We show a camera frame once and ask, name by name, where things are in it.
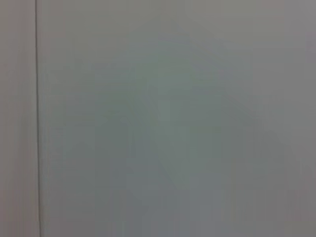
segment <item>gray wall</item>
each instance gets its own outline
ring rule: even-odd
[[[315,236],[314,8],[40,0],[43,236]]]
[[[0,1],[0,236],[38,237],[35,5]]]

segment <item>white wall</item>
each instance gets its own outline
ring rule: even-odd
[[[308,0],[39,0],[44,237],[315,236]]]
[[[0,236],[38,237],[35,5],[0,1]]]

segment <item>vertical line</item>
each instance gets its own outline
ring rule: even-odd
[[[38,222],[39,237],[42,237],[42,218],[41,218],[41,182],[40,182],[40,112],[39,112],[39,47],[38,47],[38,0],[35,3],[35,73],[36,73],[36,129],[37,129],[37,162],[38,162]]]

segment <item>wall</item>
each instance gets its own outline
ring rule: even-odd
[[[313,5],[41,0],[43,236],[314,236]]]
[[[0,2],[0,236],[39,236],[35,2]]]

